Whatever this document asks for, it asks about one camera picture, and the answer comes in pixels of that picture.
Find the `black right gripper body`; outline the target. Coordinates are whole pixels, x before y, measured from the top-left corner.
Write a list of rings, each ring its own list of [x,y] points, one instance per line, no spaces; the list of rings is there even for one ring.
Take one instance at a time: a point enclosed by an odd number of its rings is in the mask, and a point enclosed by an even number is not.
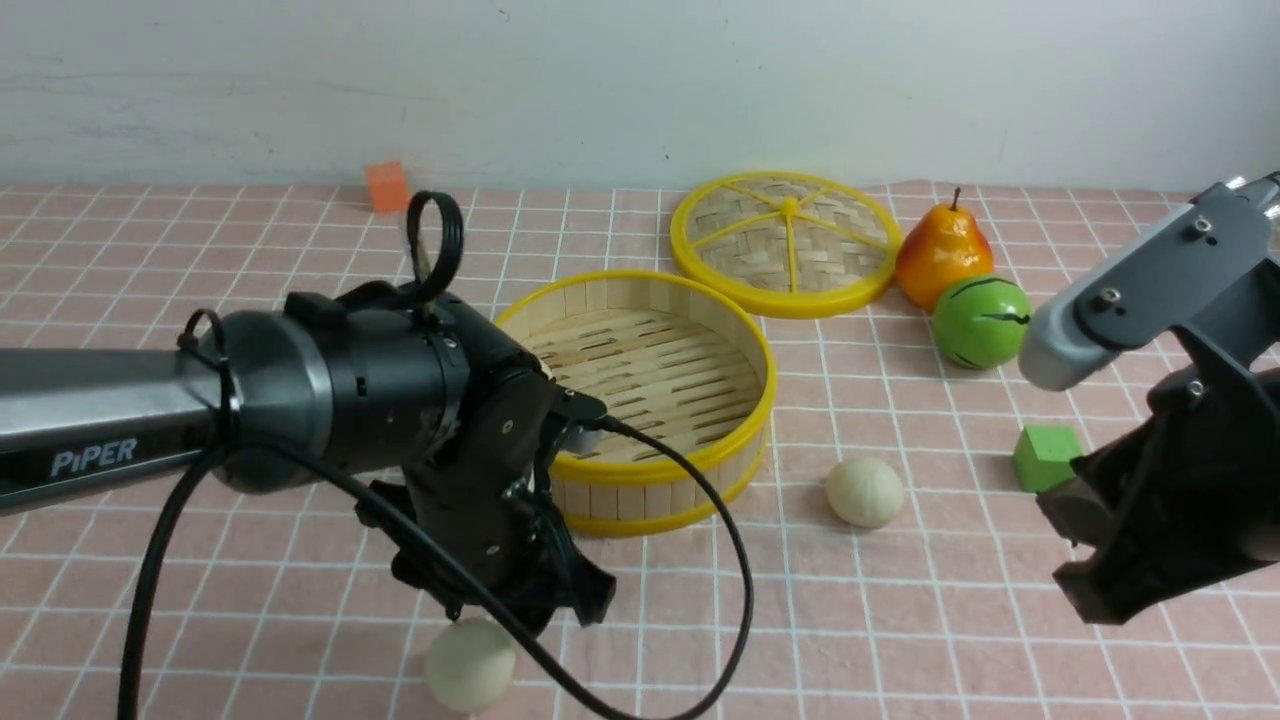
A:
[[[1091,550],[1053,573],[1087,624],[1119,626],[1277,561],[1277,373],[1252,372],[1206,331],[1174,334],[1190,365],[1148,392],[1149,416],[1036,497],[1062,539]]]

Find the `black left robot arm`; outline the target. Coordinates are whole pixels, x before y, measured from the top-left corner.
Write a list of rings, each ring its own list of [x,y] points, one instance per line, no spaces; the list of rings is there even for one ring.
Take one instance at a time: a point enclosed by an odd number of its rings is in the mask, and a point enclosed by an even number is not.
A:
[[[399,307],[375,282],[280,311],[191,319],[173,350],[3,351],[3,512],[191,469],[243,495],[319,480],[300,454],[375,480],[362,524],[393,573],[452,618],[493,594],[534,635],[559,609],[600,623],[616,582],[576,547],[550,492],[558,451],[585,450],[604,405],[452,293]]]

